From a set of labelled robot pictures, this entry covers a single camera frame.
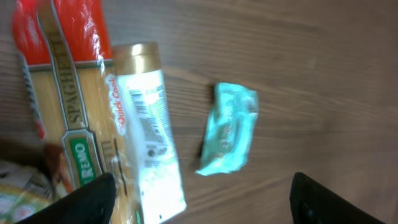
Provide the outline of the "white tube gold cap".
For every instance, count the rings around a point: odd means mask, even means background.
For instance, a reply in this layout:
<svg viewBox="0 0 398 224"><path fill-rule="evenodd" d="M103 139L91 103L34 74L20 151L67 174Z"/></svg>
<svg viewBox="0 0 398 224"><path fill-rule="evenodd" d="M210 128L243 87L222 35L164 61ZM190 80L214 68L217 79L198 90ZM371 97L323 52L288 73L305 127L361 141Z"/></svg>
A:
<svg viewBox="0 0 398 224"><path fill-rule="evenodd" d="M157 42L113 47L114 69L136 163L144 223L163 223L185 202Z"/></svg>

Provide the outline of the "green snack pouch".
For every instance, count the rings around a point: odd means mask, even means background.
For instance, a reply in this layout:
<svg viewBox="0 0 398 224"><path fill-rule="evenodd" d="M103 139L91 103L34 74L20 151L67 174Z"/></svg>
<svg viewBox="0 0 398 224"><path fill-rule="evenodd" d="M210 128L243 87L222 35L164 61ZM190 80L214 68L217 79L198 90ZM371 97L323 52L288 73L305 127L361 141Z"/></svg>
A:
<svg viewBox="0 0 398 224"><path fill-rule="evenodd" d="M17 223L56 199L52 184L37 168L1 161L1 223Z"/></svg>

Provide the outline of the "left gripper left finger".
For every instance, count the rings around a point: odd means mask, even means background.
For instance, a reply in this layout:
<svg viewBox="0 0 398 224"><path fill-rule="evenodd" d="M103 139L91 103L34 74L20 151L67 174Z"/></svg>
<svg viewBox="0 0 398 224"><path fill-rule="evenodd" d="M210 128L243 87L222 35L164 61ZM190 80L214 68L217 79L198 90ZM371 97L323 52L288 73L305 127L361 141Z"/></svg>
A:
<svg viewBox="0 0 398 224"><path fill-rule="evenodd" d="M115 199L114 177L105 173L17 224L108 224Z"/></svg>

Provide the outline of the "orange spaghetti packet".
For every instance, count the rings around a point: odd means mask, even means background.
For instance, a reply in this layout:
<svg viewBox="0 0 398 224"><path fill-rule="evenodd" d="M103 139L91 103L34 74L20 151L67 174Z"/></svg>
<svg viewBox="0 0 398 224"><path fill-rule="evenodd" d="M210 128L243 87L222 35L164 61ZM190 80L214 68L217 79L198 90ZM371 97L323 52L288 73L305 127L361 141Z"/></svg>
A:
<svg viewBox="0 0 398 224"><path fill-rule="evenodd" d="M57 195L109 172L111 222L142 223L101 2L17 0L12 31Z"/></svg>

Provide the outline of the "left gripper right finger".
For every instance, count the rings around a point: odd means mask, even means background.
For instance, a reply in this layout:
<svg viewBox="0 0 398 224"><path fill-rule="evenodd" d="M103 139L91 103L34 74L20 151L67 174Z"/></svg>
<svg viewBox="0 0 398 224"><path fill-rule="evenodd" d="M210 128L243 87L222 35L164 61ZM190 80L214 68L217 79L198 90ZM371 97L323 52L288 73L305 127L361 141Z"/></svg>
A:
<svg viewBox="0 0 398 224"><path fill-rule="evenodd" d="M382 223L303 172L295 173L289 200L294 224Z"/></svg>

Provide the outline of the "teal wipes packet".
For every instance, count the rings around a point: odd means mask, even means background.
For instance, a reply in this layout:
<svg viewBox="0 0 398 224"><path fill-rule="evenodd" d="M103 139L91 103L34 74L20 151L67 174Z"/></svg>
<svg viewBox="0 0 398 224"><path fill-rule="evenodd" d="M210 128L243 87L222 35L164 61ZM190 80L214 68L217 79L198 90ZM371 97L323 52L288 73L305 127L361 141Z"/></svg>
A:
<svg viewBox="0 0 398 224"><path fill-rule="evenodd" d="M247 163L259 112L257 92L245 86L220 82L214 93L196 171L204 176L236 172Z"/></svg>

